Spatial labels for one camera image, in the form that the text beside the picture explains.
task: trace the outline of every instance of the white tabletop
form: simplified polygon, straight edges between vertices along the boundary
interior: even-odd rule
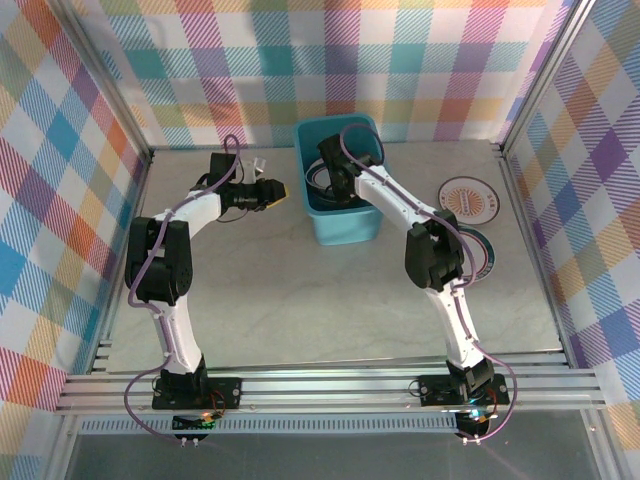
[[[558,348],[551,312],[489,143],[385,149],[394,178],[430,205],[438,205],[440,185],[458,175],[480,178],[497,191],[500,213],[477,227],[493,244],[496,265],[467,295],[481,343],[493,352]],[[244,155],[266,158],[265,176],[285,182],[290,198],[239,222],[209,225],[192,241],[189,311],[208,366],[445,353],[436,312],[404,271],[404,233],[385,220],[373,241],[322,247],[302,205],[294,150]],[[208,157],[207,151],[159,152],[143,215],[184,198],[207,171]],[[141,370],[160,362],[150,316],[129,308],[123,296],[108,370]]]

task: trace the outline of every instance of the wire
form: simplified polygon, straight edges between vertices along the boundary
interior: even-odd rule
[[[176,443],[174,441],[174,437],[168,437],[167,435],[163,435],[160,432],[158,432],[157,430],[154,430],[153,428],[149,427],[147,424],[145,424],[142,420],[140,420],[140,418],[138,418],[138,416],[133,413],[133,410],[131,409],[131,406],[129,405],[129,392],[131,391],[131,388],[133,387],[133,385],[140,380],[142,377],[144,377],[145,375],[149,375],[151,373],[155,373],[155,372],[159,372],[162,369],[164,369],[164,367],[166,367],[169,364],[169,361],[171,360],[171,358],[173,357],[173,355],[175,355],[175,346],[173,345],[173,342],[171,340],[171,337],[169,336],[169,334],[167,333],[167,326],[165,325],[167,319],[164,317],[164,315],[162,314],[162,310],[160,310],[160,308],[150,302],[137,302],[135,299],[135,295],[136,292],[138,291],[138,287],[140,286],[140,282],[142,281],[142,278],[144,277],[145,273],[147,273],[147,270],[149,269],[149,266],[151,265],[151,262],[153,262],[153,259],[156,256],[156,253],[158,252],[158,250],[160,249],[160,246],[162,245],[162,240],[164,239],[164,235],[167,231],[167,226],[169,224],[169,222],[171,221],[171,218],[176,214],[176,212],[178,210],[180,210],[180,208],[184,207],[185,205],[187,205],[188,203],[204,196],[204,195],[208,195],[210,193],[213,193],[218,187],[220,187],[221,185],[223,185],[228,179],[229,177],[232,175],[232,173],[235,171],[235,169],[238,166],[238,163],[240,162],[240,141],[238,140],[238,138],[235,135],[229,134],[224,138],[223,141],[223,146],[224,146],[224,151],[225,153],[229,153],[229,147],[227,145],[229,140],[233,140],[235,142],[235,147],[236,147],[236,156],[235,156],[235,160],[233,161],[233,164],[231,165],[231,167],[229,168],[229,170],[227,171],[227,173],[225,173],[222,178],[220,180],[218,180],[215,184],[213,184],[212,186],[201,190],[193,195],[188,196],[187,198],[185,198],[184,200],[182,200],[181,202],[179,202],[177,205],[175,205],[171,210],[169,210],[167,212],[167,214],[164,217],[164,220],[162,220],[162,224],[160,224],[160,230],[158,232],[158,238],[156,239],[155,243],[153,244],[153,247],[151,248],[151,250],[149,251],[149,254],[147,256],[147,259],[144,261],[144,263],[142,264],[142,267],[140,267],[140,271],[138,272],[138,274],[136,275],[135,280],[133,281],[133,283],[131,284],[131,289],[129,290],[129,296],[127,297],[127,300],[129,302],[129,305],[133,308],[146,308],[148,310],[151,311],[152,314],[154,314],[154,318],[156,320],[158,320],[158,324],[160,325],[160,330],[162,331],[162,336],[164,338],[166,347],[167,347],[167,352],[166,352],[166,358],[164,360],[164,362],[162,362],[162,365],[156,367],[156,368],[152,368],[151,370],[146,370],[142,373],[139,373],[138,375],[136,375],[127,385],[127,388],[125,388],[124,390],[124,408],[127,410],[127,413],[129,414],[129,416],[133,419],[134,422],[136,422],[136,424],[138,424],[141,428],[143,428],[144,430],[146,430],[147,432],[149,432],[152,435],[155,435],[158,438],[162,438],[164,440],[169,440],[173,443]]]
[[[427,212],[420,205],[415,203],[409,196],[405,195],[405,193],[397,185],[395,185],[395,183],[393,182],[392,179],[384,178],[382,175],[378,174],[376,171],[374,171],[371,168],[367,167],[364,163],[360,162],[357,158],[355,158],[353,155],[351,155],[351,152],[349,152],[349,150],[347,150],[344,138],[345,138],[345,135],[347,134],[347,132],[349,132],[350,130],[353,130],[354,128],[363,128],[365,130],[368,130],[374,136],[376,142],[378,143],[378,146],[380,147],[380,153],[382,155],[381,161],[384,163],[385,153],[384,153],[384,146],[382,145],[382,140],[380,140],[380,135],[378,135],[378,132],[376,132],[373,128],[371,128],[369,125],[364,124],[364,123],[354,123],[354,124],[351,124],[351,125],[347,125],[346,127],[344,127],[342,129],[342,131],[340,132],[340,148],[342,149],[342,153],[344,153],[345,156],[349,160],[351,160],[353,163],[355,163],[360,169],[362,169],[363,171],[369,173],[372,177],[374,177],[376,180],[378,180],[380,183],[382,183],[382,185],[386,186],[392,192],[394,192],[398,197],[400,197],[404,202],[406,202],[411,208],[413,208],[417,215],[423,215],[423,216],[429,218],[430,220],[433,220],[433,221],[439,223],[440,225],[445,227],[449,232],[451,232],[456,237],[456,239],[462,245],[462,248],[464,249],[464,252],[467,255],[467,258],[469,259],[469,263],[471,264],[471,278],[469,278],[469,280],[466,281],[466,282],[463,282],[463,283],[461,283],[461,284],[459,284],[457,286],[454,286],[452,288],[452,291],[461,290],[461,289],[463,289],[465,287],[468,287],[468,286],[472,285],[476,281],[476,275],[477,275],[476,262],[475,262],[475,260],[473,258],[473,254],[471,253],[471,249],[469,248],[469,245],[467,244],[466,240],[462,237],[460,232],[453,225],[451,225],[449,222],[447,222],[446,220],[434,215],[433,213]],[[513,371],[513,369],[507,363],[503,362],[499,358],[494,357],[493,355],[490,355],[486,350],[484,350],[480,346],[478,341],[475,340],[475,337],[471,334],[471,330],[469,329],[469,326],[467,325],[467,322],[464,319],[464,315],[462,313],[462,307],[460,305],[460,300],[455,295],[454,295],[454,303],[455,303],[455,306],[456,306],[456,312],[458,314],[458,318],[460,319],[460,325],[462,326],[462,329],[464,330],[464,333],[465,333],[466,337],[468,339],[473,339],[471,341],[471,344],[485,358],[487,358],[487,359],[491,360],[492,362],[497,363],[498,365],[504,367],[509,372],[509,375],[513,379],[513,398],[511,399],[511,403],[509,404],[509,409],[507,410],[507,413],[505,414],[504,420],[500,423],[500,425],[498,425],[498,427],[493,432],[487,433],[487,434],[483,435],[482,437],[480,437],[480,438],[478,438],[476,440],[489,439],[489,438],[493,437],[495,434],[497,434],[500,430],[502,430],[504,428],[504,426],[507,424],[507,422],[511,418],[511,415],[513,414],[513,409],[515,408],[516,400],[518,398],[518,380],[516,378],[515,372]]]

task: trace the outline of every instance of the checkered pattern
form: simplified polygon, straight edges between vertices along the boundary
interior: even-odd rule
[[[542,42],[542,45],[540,46],[540,49],[536,54],[535,60],[529,67],[529,71],[527,72],[524,82],[522,82],[522,84],[520,85],[520,89],[518,90],[516,99],[514,100],[513,105],[511,105],[511,109],[507,114],[507,120],[502,125],[502,129],[498,134],[498,142],[502,142],[505,139],[507,133],[509,132],[509,129],[511,128],[511,125],[513,125],[514,120],[517,118],[520,112],[520,108],[522,107],[525,98],[527,98],[529,89],[531,88],[531,85],[533,84],[533,81],[535,80],[540,67],[542,67],[542,65],[544,64],[544,61],[549,54],[549,50],[551,50],[551,46],[553,45],[553,41],[562,28],[562,25],[567,18],[567,13],[569,13],[569,10],[571,9],[573,3],[574,0],[563,0],[560,7],[556,10],[553,22],[547,29],[547,34],[544,37],[544,41]]]
[[[142,161],[44,0],[0,15],[0,478],[32,479],[86,359]]]
[[[599,0],[516,147],[562,322],[640,473],[640,2]]]
[[[493,137],[562,0],[76,3],[148,142],[192,147],[290,146],[298,120],[354,111],[384,141]]]

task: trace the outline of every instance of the mounting plate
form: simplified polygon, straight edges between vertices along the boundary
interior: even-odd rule
[[[194,396],[180,392],[164,392],[162,379],[156,382],[153,410],[236,410],[240,407],[242,379],[238,377],[211,377],[206,379],[206,395]]]
[[[490,407],[493,397],[489,390],[493,390],[498,399],[498,405],[509,405],[509,392],[504,375],[494,374],[493,380],[480,387],[468,400],[451,386],[449,375],[421,375],[418,377],[418,392],[420,405],[423,407],[468,405],[470,408]]]

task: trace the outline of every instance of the metal rail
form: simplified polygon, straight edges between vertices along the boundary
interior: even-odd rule
[[[589,369],[571,369],[563,353],[503,355],[518,376],[519,410],[601,408],[604,398]],[[507,372],[497,368],[498,373]],[[421,407],[419,398],[409,393],[409,384],[419,375],[447,375],[442,361],[433,358],[408,359],[402,364],[351,366],[310,364],[225,368],[209,371],[210,377],[233,376],[243,379],[241,408],[238,413],[424,413],[470,411],[472,407]],[[58,403],[62,415],[124,414],[124,390],[135,374],[74,375],[67,380]],[[154,411],[152,377],[133,386],[130,403],[138,413],[167,415],[191,411]],[[513,384],[507,376],[507,386]]]

